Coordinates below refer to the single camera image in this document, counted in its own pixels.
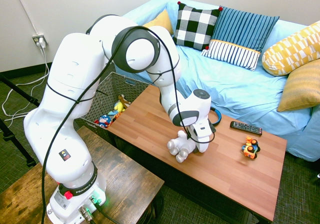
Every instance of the yellow patterned pillow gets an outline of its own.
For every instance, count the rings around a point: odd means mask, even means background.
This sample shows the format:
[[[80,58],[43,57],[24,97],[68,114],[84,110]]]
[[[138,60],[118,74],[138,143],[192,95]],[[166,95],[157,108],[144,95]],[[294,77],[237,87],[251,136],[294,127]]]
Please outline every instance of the yellow patterned pillow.
[[[320,21],[269,47],[262,65],[268,73],[284,76],[316,59],[320,59]]]
[[[168,30],[168,32],[172,35],[174,30],[172,29],[171,21],[169,18],[169,14],[165,9],[161,12],[155,19],[149,21],[148,23],[143,25],[146,28],[153,27],[153,26],[161,26]]]
[[[278,112],[315,107],[320,104],[320,59],[294,70],[286,80]]]

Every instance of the black and white checkered pillow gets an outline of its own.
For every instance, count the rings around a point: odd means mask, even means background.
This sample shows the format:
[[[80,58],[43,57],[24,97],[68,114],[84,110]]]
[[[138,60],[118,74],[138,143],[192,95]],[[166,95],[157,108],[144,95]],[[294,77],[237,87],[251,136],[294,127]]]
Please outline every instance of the black and white checkered pillow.
[[[196,9],[179,3],[173,41],[176,45],[203,50],[209,45],[220,11]]]

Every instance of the wicker basket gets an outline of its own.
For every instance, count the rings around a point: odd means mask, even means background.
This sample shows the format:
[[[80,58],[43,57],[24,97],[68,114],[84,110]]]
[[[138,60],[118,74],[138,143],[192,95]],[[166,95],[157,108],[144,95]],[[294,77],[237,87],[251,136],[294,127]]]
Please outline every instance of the wicker basket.
[[[79,127],[86,126],[112,144],[108,130],[94,121],[114,109],[119,95],[123,94],[127,101],[133,102],[148,85],[148,83],[111,72],[98,86],[90,111],[85,116],[76,119],[76,124]]]

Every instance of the wooden side table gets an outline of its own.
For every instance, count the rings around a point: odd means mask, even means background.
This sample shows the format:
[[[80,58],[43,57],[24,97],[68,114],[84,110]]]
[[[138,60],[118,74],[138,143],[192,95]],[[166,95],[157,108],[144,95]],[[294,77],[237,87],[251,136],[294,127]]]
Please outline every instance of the wooden side table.
[[[106,178],[108,205],[103,211],[121,224],[135,224],[154,200],[164,181],[123,154],[98,135],[82,127],[78,134],[86,143],[94,164]],[[39,224],[42,216],[42,166],[38,163],[28,173],[0,194],[1,224]],[[45,176],[45,200],[57,183]],[[93,213],[98,223],[113,223],[97,210]],[[47,214],[45,224],[51,224]]]

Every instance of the colorful toy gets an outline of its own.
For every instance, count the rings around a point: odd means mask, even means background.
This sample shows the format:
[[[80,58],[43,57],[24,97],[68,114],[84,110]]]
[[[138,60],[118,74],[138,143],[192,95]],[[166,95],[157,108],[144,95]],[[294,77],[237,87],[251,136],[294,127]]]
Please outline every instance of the colorful toy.
[[[108,112],[108,116],[114,116],[118,113],[124,112],[125,108],[124,105],[122,105],[121,101],[118,100],[115,104],[114,104],[114,110],[111,110]]]
[[[179,130],[178,138],[171,139],[166,146],[170,154],[175,156],[177,162],[182,163],[195,150],[196,143],[191,138],[188,138],[183,130]]]
[[[246,157],[256,159],[258,157],[257,152],[260,152],[258,141],[247,136],[246,143],[242,146],[242,151]]]
[[[118,117],[120,117],[120,115],[121,115],[122,113],[124,113],[124,112],[122,111],[122,112],[119,112],[119,113],[115,114],[114,117],[112,118],[112,121],[114,122],[115,120],[117,120]]]
[[[119,96],[118,96],[118,99],[119,99],[119,101],[122,103],[124,109],[127,109],[127,108],[130,106],[130,104],[131,104],[130,101],[127,101],[127,100],[125,99],[125,95],[123,95],[123,94],[119,95]]]
[[[94,123],[99,124],[102,128],[108,128],[113,123],[113,120],[111,120],[108,115],[102,115],[99,117],[99,120],[96,120]]]

